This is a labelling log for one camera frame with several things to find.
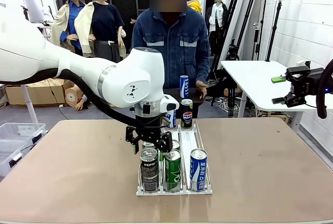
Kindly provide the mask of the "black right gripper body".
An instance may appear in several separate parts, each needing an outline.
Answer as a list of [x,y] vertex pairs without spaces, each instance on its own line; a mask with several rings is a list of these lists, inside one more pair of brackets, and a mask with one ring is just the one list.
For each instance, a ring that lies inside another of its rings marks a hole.
[[285,74],[293,77],[290,81],[290,92],[292,94],[300,94],[304,97],[307,95],[316,95],[318,91],[318,83],[323,71],[323,68],[310,70],[306,67],[287,68]]

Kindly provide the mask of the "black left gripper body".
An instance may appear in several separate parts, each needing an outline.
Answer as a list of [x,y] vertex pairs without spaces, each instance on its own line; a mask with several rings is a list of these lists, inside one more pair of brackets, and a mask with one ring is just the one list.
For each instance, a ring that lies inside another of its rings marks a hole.
[[140,124],[141,128],[136,128],[136,133],[140,140],[157,144],[161,138],[161,116],[155,117],[140,117],[136,116],[135,119]]

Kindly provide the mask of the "blue Pocari Sweat can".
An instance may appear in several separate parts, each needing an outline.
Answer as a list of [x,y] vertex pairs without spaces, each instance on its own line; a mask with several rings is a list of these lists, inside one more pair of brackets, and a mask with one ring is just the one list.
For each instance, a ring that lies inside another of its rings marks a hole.
[[166,117],[169,121],[168,128],[175,128],[176,127],[176,110],[167,112]]
[[196,148],[190,154],[190,189],[200,192],[205,189],[207,152]]
[[189,77],[186,75],[180,76],[180,97],[189,97]]

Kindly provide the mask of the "black serving tray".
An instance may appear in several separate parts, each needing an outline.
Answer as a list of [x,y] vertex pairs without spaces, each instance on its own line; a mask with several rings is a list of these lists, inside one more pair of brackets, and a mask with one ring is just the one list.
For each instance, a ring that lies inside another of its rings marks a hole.
[[[182,100],[180,97],[180,89],[164,89],[163,92],[164,94],[174,97],[178,102]],[[202,103],[204,101],[203,98],[200,98],[200,92],[195,88],[189,89],[189,99],[191,99],[193,103]]]

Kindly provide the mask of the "person's left forearm denim sleeve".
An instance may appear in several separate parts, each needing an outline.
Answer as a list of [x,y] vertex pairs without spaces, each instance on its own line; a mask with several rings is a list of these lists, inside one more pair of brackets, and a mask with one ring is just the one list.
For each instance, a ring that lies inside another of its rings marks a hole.
[[210,71],[210,63],[208,57],[202,57],[197,61],[196,81],[205,83]]

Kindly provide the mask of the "person's torso denim jacket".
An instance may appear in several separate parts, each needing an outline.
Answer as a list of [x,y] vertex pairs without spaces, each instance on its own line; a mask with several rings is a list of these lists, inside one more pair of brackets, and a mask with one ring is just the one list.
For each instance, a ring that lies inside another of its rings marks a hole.
[[164,61],[164,89],[178,89],[180,76],[196,86],[197,61],[210,57],[207,27],[202,15],[190,7],[181,13],[162,13],[147,9],[134,26],[132,47],[159,51]]

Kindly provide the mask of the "seated background person dark clothes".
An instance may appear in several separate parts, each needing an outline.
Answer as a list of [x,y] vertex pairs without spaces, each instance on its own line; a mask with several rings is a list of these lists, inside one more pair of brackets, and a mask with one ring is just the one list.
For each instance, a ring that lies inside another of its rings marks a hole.
[[137,20],[137,15],[132,15],[131,19],[129,21],[129,35],[130,35],[130,40],[132,39],[133,30],[134,30],[134,26],[136,24],[136,20]]

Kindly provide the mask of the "person's left hand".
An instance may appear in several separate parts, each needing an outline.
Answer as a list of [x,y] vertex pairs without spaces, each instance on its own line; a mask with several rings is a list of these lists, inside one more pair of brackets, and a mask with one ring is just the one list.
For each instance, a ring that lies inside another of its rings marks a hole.
[[204,99],[207,95],[207,85],[202,81],[196,81],[196,89],[200,92],[200,99]]

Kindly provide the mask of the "white can dispenser rack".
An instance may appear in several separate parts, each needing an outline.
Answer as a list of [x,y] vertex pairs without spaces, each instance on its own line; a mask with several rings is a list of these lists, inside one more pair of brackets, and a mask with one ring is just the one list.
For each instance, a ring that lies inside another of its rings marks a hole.
[[148,193],[144,191],[142,185],[140,164],[138,170],[138,187],[137,187],[137,196],[142,195],[195,195],[195,194],[212,194],[210,176],[208,170],[206,170],[206,182],[205,189],[200,192],[192,191],[190,189],[190,154],[191,151],[200,148],[203,149],[203,143],[201,140],[200,132],[196,122],[193,123],[192,127],[189,129],[184,129],[181,126],[178,126],[174,129],[163,129],[162,133],[170,131],[172,133],[172,139],[178,140],[181,144],[181,185],[178,192],[169,192],[167,191],[167,186],[165,182],[165,157],[163,160],[159,160],[159,150],[158,152],[158,161],[159,161],[159,186],[156,192]]

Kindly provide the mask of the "large white table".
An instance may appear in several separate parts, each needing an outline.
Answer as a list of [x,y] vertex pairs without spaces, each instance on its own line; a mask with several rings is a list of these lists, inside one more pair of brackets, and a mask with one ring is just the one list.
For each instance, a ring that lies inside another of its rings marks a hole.
[[287,67],[276,61],[237,60],[221,61],[222,67],[242,89],[238,117],[244,115],[246,98],[249,98],[256,109],[293,113],[291,128],[298,131],[302,115],[305,111],[316,112],[315,96],[305,97],[306,104],[288,108],[286,105],[273,104],[272,99],[284,97],[290,91],[290,82],[272,83],[271,78],[282,75]]

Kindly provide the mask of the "black Pepsi can lime band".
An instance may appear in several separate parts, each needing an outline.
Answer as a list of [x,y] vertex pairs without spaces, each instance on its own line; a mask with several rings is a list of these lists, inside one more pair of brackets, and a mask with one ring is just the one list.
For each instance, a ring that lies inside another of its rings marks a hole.
[[181,127],[191,128],[193,121],[193,101],[185,98],[181,101]]

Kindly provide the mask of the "black upright light stand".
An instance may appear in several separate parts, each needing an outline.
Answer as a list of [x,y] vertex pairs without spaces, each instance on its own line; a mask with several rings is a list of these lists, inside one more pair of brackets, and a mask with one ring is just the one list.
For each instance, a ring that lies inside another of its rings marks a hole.
[[279,0],[277,3],[277,6],[276,6],[275,18],[273,21],[271,36],[270,36],[270,40],[269,40],[268,48],[267,48],[267,52],[266,52],[266,57],[265,57],[266,62],[270,61],[270,56],[271,56],[271,52],[272,52],[272,48],[273,48],[273,43],[274,43],[274,38],[275,38],[275,33],[276,33],[276,29],[277,29],[277,23],[278,23],[278,18],[279,18],[281,7],[282,7],[282,1]]

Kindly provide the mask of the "mannequin lying on floor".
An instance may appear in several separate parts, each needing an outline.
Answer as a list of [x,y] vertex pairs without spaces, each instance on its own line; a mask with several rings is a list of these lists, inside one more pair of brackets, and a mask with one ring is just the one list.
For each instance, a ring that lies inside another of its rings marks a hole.
[[65,99],[66,103],[75,108],[76,111],[88,109],[87,96],[83,94],[77,85],[65,90]]

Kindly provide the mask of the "black leaning stand pole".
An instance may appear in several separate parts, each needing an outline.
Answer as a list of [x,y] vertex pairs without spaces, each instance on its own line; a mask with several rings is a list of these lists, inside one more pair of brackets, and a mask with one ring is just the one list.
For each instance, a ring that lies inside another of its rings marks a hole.
[[223,32],[222,41],[221,41],[222,46],[220,46],[219,51],[218,51],[218,53],[216,54],[216,56],[214,58],[213,66],[212,66],[212,69],[211,69],[212,72],[216,72],[217,69],[218,69],[219,61],[220,61],[220,58],[221,58],[221,55],[222,55],[222,52],[223,52],[223,49],[224,49],[227,34],[228,34],[228,31],[229,31],[229,27],[230,27],[230,24],[231,24],[231,21],[232,21],[232,17],[233,17],[237,2],[238,2],[238,0],[231,0],[231,2],[230,2],[229,10],[226,14],[227,15],[227,17],[226,17],[227,21],[226,21],[225,27],[222,31]]
[[253,6],[254,0],[249,0],[248,4],[247,4],[247,9],[246,9],[246,13],[244,15],[244,19],[241,25],[241,29],[240,29],[240,33],[239,33],[239,37],[238,37],[238,41],[237,41],[237,51],[239,51],[240,46],[241,46],[241,42],[242,42],[242,38],[248,23],[248,19],[250,16],[250,12]]

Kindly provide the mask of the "mannequin white jacket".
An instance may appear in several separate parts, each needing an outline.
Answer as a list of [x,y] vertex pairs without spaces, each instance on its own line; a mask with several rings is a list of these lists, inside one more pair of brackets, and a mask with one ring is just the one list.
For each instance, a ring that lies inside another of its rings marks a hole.
[[214,4],[210,6],[206,14],[206,26],[208,28],[209,40],[217,38],[222,34],[226,22],[228,8],[222,0],[214,0]]

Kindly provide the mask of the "brown cardboard box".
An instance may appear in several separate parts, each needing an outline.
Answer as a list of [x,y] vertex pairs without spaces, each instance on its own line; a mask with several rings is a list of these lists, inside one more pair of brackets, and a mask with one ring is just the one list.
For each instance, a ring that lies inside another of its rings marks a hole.
[[[65,90],[74,83],[64,79],[47,79],[37,83],[27,84],[28,93],[34,106],[65,104]],[[5,88],[9,104],[24,105],[25,99],[21,86],[10,85]]]

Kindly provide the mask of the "clear plastic storage bin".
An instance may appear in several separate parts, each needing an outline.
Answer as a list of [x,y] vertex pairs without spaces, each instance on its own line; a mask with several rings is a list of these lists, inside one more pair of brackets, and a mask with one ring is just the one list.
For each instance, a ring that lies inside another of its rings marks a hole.
[[34,146],[27,141],[0,140],[0,179],[6,177]]
[[44,123],[5,123],[0,126],[0,140],[26,141],[27,145],[33,145],[46,135],[45,126]]

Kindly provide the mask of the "mannequin navy top grey trousers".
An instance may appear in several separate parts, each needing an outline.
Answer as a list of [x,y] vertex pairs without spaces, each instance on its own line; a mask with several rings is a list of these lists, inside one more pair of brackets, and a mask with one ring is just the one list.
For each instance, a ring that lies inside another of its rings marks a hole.
[[84,57],[98,57],[118,63],[124,22],[115,5],[107,0],[92,0],[74,21]]

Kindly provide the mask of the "mannequin blue shirt beige coat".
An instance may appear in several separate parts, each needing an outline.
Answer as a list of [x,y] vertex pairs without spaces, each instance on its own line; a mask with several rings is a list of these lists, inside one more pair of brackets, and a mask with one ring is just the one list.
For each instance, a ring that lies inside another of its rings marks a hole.
[[83,56],[74,22],[85,3],[81,0],[66,0],[53,21],[50,42]]

